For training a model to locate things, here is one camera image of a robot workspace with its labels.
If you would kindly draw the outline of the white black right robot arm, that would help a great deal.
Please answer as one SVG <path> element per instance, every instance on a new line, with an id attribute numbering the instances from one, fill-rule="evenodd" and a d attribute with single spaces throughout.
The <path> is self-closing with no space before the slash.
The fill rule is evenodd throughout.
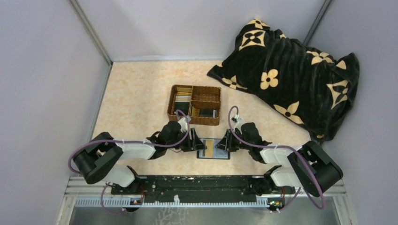
<path id="1" fill-rule="evenodd" d="M 227 129 L 217 148 L 228 152 L 247 150 L 257 162 L 270 164 L 264 173 L 268 188 L 302 188 L 309 194 L 320 197 L 343 177 L 342 169 L 315 141 L 294 148 L 273 145 L 263 140 L 253 122 L 239 128 Z"/>

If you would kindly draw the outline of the black leather card holder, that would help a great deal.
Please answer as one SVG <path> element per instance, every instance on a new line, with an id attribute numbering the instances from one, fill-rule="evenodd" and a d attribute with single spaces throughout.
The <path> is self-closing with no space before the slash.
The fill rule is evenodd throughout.
<path id="1" fill-rule="evenodd" d="M 206 139 L 211 139 L 211 138 L 201 138 L 201 141 L 205 144 Z M 214 141 L 214 155 L 212 158 L 204 158 L 202 157 L 203 150 L 197 151 L 197 159 L 217 159 L 217 160 L 230 160 L 230 152 L 221 150 L 216 147 L 216 144 L 220 141 L 221 139 L 213 139 Z"/>

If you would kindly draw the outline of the brown wicker divided basket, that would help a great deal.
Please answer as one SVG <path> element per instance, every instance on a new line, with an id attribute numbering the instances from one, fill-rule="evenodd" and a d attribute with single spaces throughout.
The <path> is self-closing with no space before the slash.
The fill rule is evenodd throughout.
<path id="1" fill-rule="evenodd" d="M 187 87 L 192 88 L 189 116 L 191 118 L 191 124 L 195 125 L 206 125 L 206 126 L 217 126 L 220 123 L 221 114 L 221 87 L 214 86 L 195 86 L 195 85 L 181 85 L 175 84 L 171 87 L 170 98 L 167 108 L 167 116 L 169 120 L 177 120 L 177 115 L 174 111 L 176 88 Z M 217 117 L 191 117 L 191 108 L 196 107 L 199 109 L 216 109 Z"/>

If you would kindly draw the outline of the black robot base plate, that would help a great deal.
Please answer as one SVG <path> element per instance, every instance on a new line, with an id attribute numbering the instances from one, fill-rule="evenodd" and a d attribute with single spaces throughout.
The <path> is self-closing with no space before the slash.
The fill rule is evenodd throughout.
<path id="1" fill-rule="evenodd" d="M 177 176 L 147 175 L 129 186 L 113 184 L 113 195 L 139 195 L 145 203 L 254 203 L 258 196 L 294 194 L 295 188 L 275 186 L 263 175 Z"/>

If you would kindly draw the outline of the gold credit card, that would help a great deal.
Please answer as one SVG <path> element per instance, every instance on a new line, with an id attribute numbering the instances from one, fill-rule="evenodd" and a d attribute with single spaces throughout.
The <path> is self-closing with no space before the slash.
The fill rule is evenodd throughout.
<path id="1" fill-rule="evenodd" d="M 200 109 L 196 107 L 191 108 L 191 117 L 199 117 L 200 115 Z"/>

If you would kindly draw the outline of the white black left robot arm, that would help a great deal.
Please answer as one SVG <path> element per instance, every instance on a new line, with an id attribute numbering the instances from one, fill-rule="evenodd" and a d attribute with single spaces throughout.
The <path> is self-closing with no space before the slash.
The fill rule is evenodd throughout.
<path id="1" fill-rule="evenodd" d="M 141 177 L 131 166 L 122 166 L 118 162 L 133 158 L 158 159 L 172 149 L 190 152 L 205 150 L 206 146 L 195 129 L 181 119 L 168 122 L 161 131 L 142 141 L 116 140 L 110 133 L 102 132 L 76 150 L 69 157 L 69 164 L 76 165 L 75 171 L 84 177 L 87 184 L 105 181 L 122 188 L 137 188 Z"/>

